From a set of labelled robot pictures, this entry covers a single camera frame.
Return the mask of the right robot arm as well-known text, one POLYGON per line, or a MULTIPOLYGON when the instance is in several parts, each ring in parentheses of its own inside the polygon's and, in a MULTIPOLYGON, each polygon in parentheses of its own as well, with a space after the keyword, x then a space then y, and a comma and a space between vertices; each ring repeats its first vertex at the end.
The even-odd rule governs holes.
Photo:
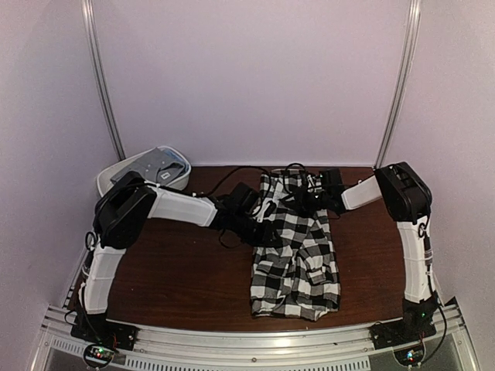
POLYGON ((405 263, 403 317, 396 333, 410 342, 431 323, 438 298, 432 277, 430 219, 432 194, 406 162, 376 168, 373 175, 354 185, 346 185, 340 170, 320 172, 318 185, 305 180, 292 191, 288 204, 301 216, 311 216, 321 209, 337 216, 359 209, 379 199, 384 201, 401 238, 405 263))

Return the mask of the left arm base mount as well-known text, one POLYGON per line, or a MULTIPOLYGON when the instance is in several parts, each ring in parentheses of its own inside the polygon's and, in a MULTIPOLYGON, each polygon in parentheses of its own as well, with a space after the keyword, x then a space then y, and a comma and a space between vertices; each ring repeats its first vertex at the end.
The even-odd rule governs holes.
POLYGON ((116 322, 89 324, 82 322, 75 324, 70 330, 72 337, 86 342, 97 343, 112 349, 132 351, 138 329, 133 325, 124 325, 116 322))

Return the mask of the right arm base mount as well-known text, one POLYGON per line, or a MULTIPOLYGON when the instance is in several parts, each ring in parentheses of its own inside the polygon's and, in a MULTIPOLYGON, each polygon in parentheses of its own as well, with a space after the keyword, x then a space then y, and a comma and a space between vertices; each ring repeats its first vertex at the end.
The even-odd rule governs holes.
POLYGON ((436 334, 433 324, 426 324, 420 328, 407 328, 402 319, 392 322, 376 322, 369 328, 369 331, 375 349, 419 342, 425 337, 436 334))

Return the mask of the black white plaid shirt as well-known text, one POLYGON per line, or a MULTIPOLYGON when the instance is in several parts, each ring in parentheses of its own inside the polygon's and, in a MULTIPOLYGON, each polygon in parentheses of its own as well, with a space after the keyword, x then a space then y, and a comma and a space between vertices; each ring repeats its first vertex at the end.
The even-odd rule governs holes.
POLYGON ((277 247, 255 247, 250 302, 254 317, 317 321, 340 308, 340 275, 326 210, 300 216, 288 197, 308 172, 278 168, 263 175, 260 190, 277 205, 265 220, 281 238, 277 247))

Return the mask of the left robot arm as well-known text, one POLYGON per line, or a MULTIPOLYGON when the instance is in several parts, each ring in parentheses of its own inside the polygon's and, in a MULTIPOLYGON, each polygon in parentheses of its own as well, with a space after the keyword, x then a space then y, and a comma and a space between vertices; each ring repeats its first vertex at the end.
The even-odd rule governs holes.
POLYGON ((281 239, 273 223, 258 217, 264 197, 240 182, 223 196, 187 193, 146 182, 131 171, 97 202, 92 231, 87 233, 88 254, 82 267, 78 305, 85 315, 82 332, 95 343, 111 337, 111 326, 98 315, 108 309, 108 297, 121 258, 138 240, 149 219, 174 220, 200 227, 230 231, 253 247, 276 247, 281 239))

